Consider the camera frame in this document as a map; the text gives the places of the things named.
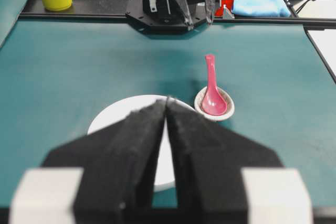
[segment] teal tabletop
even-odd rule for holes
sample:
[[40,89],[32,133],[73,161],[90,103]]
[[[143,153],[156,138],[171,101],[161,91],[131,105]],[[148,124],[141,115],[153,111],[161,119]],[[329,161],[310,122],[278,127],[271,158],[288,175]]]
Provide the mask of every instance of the teal tabletop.
[[[0,206],[25,169],[84,135],[95,116],[139,94],[193,105],[204,55],[235,102],[220,124],[273,148],[299,169],[314,206],[335,205],[336,86],[300,25],[203,25],[149,35],[124,23],[19,20],[0,50]],[[176,205],[175,190],[155,195]]]

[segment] red component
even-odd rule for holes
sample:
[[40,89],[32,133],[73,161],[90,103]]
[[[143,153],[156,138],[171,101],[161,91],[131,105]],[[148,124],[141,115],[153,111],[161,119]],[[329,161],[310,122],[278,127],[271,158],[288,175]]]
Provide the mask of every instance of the red component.
[[228,8],[229,10],[232,10],[233,0],[222,0],[222,6],[215,13],[216,17],[222,17],[223,16],[224,5],[226,5],[226,8]]

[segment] cable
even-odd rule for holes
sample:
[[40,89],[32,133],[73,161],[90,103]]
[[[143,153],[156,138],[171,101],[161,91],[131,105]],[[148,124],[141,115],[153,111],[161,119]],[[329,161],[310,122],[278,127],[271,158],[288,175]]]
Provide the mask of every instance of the cable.
[[296,13],[299,14],[300,11],[302,11],[302,9],[306,6],[306,4],[311,1],[311,0],[307,0],[305,1],[297,10],[296,10]]
[[310,0],[305,1],[297,10],[296,13],[299,14],[300,11],[302,11],[302,9],[306,6],[306,4],[309,2]]

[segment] spoon bowl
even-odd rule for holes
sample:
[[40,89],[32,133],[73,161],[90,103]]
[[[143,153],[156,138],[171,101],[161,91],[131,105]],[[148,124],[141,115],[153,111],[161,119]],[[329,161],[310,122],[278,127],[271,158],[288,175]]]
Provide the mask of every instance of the spoon bowl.
[[206,55],[205,61],[208,70],[208,86],[202,101],[202,109],[210,115],[223,115],[227,110],[226,101],[220,95],[215,72],[215,56]]

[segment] white bowl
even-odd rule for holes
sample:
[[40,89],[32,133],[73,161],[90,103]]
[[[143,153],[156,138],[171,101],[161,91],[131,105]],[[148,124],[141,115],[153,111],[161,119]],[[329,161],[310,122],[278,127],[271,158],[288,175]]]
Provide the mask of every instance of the white bowl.
[[[108,125],[116,123],[126,118],[132,111],[140,110],[156,102],[156,100],[166,100],[167,97],[162,95],[137,95],[117,101],[104,110],[102,110],[92,121],[88,134],[105,128]],[[194,110],[188,104],[175,100],[179,105]],[[172,161],[172,153],[169,143],[167,130],[167,122],[164,123],[162,141],[157,159],[157,168],[155,173],[154,191],[162,191],[175,186],[174,166]]]
[[207,87],[202,88],[201,91],[196,95],[194,101],[195,110],[198,113],[204,115],[205,118],[212,121],[223,121],[229,119],[235,112],[235,104],[233,103],[233,100],[230,97],[230,95],[221,88],[218,88],[218,91],[227,103],[227,110],[225,111],[225,113],[223,115],[210,115],[202,110],[202,101],[205,96],[206,88]]

